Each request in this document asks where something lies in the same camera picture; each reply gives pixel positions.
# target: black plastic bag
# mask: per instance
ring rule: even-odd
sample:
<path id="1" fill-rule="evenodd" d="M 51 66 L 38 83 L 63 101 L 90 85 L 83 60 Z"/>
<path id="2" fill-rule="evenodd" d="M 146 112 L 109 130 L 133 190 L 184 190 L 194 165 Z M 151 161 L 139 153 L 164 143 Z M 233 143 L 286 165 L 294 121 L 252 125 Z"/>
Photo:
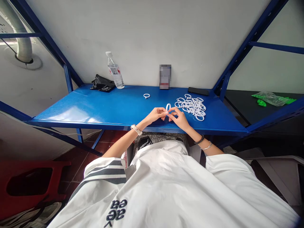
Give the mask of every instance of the black plastic bag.
<path id="1" fill-rule="evenodd" d="M 92 83 L 93 86 L 90 89 L 97 89 L 98 91 L 110 92 L 115 87 L 114 81 L 101 77 L 98 74 Z"/>

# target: green object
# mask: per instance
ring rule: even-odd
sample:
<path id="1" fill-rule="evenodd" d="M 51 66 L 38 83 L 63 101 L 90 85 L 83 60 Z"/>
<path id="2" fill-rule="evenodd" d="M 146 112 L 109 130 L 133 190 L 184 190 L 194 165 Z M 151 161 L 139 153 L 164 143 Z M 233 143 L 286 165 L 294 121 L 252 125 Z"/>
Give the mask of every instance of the green object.
<path id="1" fill-rule="evenodd" d="M 252 95 L 255 98 L 258 98 L 260 100 L 266 101 L 267 103 L 274 105 L 274 106 L 283 106 L 284 104 L 291 104 L 292 102 L 295 102 L 297 99 L 292 99 L 289 97 L 280 97 L 280 96 L 276 96 L 274 93 L 272 92 L 259 92 L 257 94 L 253 94 Z"/>
<path id="2" fill-rule="evenodd" d="M 288 105 L 297 100 L 297 99 L 292 99 L 292 98 L 289 98 L 289 97 L 285 97 L 285 98 L 288 99 L 288 101 L 286 102 L 286 104 L 288 104 Z"/>
<path id="3" fill-rule="evenodd" d="M 260 100 L 260 99 L 257 100 L 257 103 L 258 103 L 258 105 L 263 106 L 263 107 L 266 107 L 266 106 L 267 106 L 267 105 L 266 105 L 266 102 L 263 101 L 263 100 Z"/>

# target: watch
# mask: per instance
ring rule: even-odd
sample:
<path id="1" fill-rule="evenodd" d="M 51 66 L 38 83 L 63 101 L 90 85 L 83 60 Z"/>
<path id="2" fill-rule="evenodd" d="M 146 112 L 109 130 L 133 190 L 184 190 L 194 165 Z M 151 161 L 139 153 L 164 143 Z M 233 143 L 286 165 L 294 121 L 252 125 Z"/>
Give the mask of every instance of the watch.
<path id="1" fill-rule="evenodd" d="M 140 131 L 140 130 L 136 127 L 135 124 L 132 124 L 131 129 L 133 129 L 134 131 L 136 131 L 137 134 L 138 134 L 139 136 L 141 136 L 142 133 L 143 133 L 142 131 Z"/>

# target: smartphone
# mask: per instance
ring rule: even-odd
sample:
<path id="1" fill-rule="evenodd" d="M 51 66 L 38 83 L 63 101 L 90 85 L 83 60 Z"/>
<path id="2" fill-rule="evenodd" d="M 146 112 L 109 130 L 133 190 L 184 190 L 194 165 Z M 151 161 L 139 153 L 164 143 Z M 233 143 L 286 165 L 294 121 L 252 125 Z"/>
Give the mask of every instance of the smartphone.
<path id="1" fill-rule="evenodd" d="M 209 91 L 205 89 L 197 89 L 197 88 L 189 87 L 188 92 L 203 95 L 203 96 L 209 96 Z"/>

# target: red stool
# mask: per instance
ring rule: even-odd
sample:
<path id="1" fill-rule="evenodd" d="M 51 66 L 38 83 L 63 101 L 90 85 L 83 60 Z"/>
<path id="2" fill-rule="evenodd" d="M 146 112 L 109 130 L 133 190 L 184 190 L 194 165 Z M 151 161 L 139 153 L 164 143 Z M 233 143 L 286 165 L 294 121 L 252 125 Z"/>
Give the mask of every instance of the red stool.
<path id="1" fill-rule="evenodd" d="M 0 220 L 35 207 L 43 201 L 61 202 L 66 198 L 58 194 L 58 186 L 64 166 L 71 165 L 69 161 L 6 161 L 0 162 Z M 37 168 L 51 168 L 50 181 L 45 193 L 40 195 L 12 196 L 7 192 L 8 184 L 13 177 Z"/>

